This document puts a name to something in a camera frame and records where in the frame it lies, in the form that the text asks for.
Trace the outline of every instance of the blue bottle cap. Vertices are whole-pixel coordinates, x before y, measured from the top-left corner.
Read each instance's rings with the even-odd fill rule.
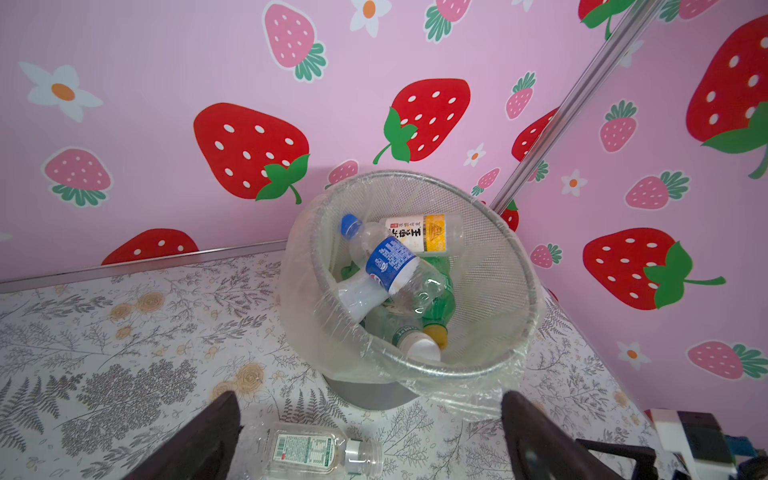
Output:
[[[354,237],[360,227],[362,227],[362,222],[352,214],[344,215],[344,218],[341,219],[341,234],[347,240]]]

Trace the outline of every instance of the yellow bottle cap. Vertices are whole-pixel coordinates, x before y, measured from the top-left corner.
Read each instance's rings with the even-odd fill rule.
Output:
[[[445,350],[446,346],[448,346],[448,330],[444,326],[437,324],[427,325],[424,327],[424,333],[435,340],[440,350]]]

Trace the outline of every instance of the blue bottle label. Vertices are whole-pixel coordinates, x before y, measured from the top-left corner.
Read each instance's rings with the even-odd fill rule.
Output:
[[[416,255],[408,250],[408,247],[400,243],[395,237],[388,237],[371,253],[371,257],[366,263],[366,273],[392,294],[390,287],[398,273],[415,258]]]

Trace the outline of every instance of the nutrition label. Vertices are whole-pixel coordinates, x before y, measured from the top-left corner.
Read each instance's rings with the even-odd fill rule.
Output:
[[[277,436],[273,459],[278,462],[327,467],[333,462],[335,451],[331,437],[280,434]]]

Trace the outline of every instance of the clear plastic liner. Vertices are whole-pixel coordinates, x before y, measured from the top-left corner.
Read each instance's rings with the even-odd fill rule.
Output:
[[[465,249],[451,257],[456,311],[440,365],[407,359],[369,335],[339,301],[350,263],[341,218],[363,222],[419,214],[462,215]],[[290,232],[280,275],[280,320],[290,345],[323,375],[343,382],[400,382],[469,421],[498,417],[517,389],[545,305],[528,256],[504,221],[441,180],[399,170],[352,177],[316,197]]]

